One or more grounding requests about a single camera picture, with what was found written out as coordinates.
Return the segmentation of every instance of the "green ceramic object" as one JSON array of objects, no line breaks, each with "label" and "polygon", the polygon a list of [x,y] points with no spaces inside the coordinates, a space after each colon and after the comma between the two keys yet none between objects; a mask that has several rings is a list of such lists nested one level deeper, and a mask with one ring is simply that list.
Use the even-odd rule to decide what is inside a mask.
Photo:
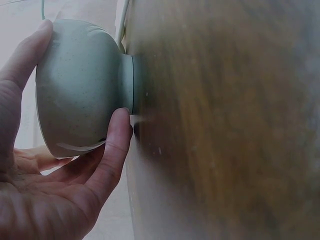
[{"label": "green ceramic object", "polygon": [[83,155],[105,142],[115,109],[133,111],[133,58],[88,22],[59,19],[36,69],[42,135],[57,158]]}]

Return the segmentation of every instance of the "wooden surface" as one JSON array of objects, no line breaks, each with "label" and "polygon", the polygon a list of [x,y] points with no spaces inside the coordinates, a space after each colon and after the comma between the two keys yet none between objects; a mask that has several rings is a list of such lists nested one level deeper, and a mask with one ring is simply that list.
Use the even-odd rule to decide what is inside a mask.
[{"label": "wooden surface", "polygon": [[134,0],[137,240],[320,239],[320,1]]}]

